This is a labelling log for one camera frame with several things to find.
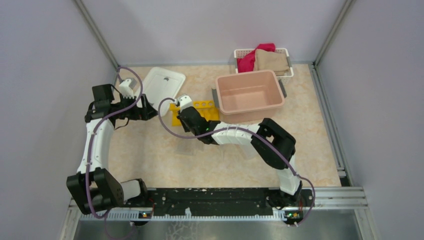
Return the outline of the yellow test tube rack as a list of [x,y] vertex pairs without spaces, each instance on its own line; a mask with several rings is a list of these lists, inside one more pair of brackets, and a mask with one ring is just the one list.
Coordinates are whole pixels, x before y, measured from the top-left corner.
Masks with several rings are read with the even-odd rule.
[[[199,114],[205,118],[207,121],[219,121],[220,120],[220,111],[215,107],[213,100],[205,101],[194,101],[194,108],[199,112]],[[169,111],[172,112],[171,126],[180,127],[182,123],[177,119],[178,111],[180,110],[179,106],[176,106],[174,103],[169,104]]]

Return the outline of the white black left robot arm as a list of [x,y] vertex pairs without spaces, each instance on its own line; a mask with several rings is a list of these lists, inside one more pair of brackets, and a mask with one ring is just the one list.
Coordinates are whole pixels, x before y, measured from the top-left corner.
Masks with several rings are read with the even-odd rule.
[[119,182],[109,172],[111,139],[117,120],[147,121],[158,112],[142,93],[114,102],[111,84],[92,87],[90,103],[84,121],[86,143],[76,174],[67,177],[66,186],[79,210],[84,214],[122,208],[130,201],[138,207],[149,203],[150,193],[141,178]]

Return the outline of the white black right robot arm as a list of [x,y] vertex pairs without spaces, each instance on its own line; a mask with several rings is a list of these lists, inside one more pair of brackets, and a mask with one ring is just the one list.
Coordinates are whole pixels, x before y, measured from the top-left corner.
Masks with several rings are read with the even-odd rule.
[[283,203],[295,206],[301,200],[302,181],[296,171],[296,139],[271,118],[264,118],[257,124],[229,124],[206,120],[192,106],[179,110],[176,118],[185,132],[191,132],[206,145],[252,147],[268,166],[276,169]]

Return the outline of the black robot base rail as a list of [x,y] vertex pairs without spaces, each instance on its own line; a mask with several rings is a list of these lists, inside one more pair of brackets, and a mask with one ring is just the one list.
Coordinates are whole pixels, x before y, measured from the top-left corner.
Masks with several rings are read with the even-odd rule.
[[301,188],[294,195],[275,187],[151,188],[123,202],[123,208],[150,208],[155,217],[270,217],[284,211],[301,219],[313,206],[314,192]]

